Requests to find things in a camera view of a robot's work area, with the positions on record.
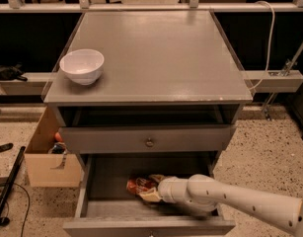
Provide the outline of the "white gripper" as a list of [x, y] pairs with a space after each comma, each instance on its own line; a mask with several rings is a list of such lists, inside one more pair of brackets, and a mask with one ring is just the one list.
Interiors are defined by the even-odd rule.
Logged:
[[169, 177], [161, 174], [152, 174], [149, 178], [159, 183], [158, 190], [151, 188], [143, 191], [139, 196], [146, 201], [159, 202], [161, 199], [168, 203], [188, 204], [191, 198], [188, 192], [188, 179]]

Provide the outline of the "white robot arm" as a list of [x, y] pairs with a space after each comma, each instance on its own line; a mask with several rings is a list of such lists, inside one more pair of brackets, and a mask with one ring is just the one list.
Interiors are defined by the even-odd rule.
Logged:
[[151, 202], [177, 203], [212, 211], [227, 204], [294, 237], [303, 237], [303, 198], [227, 185], [205, 175], [188, 179], [150, 175], [136, 181], [138, 195]]

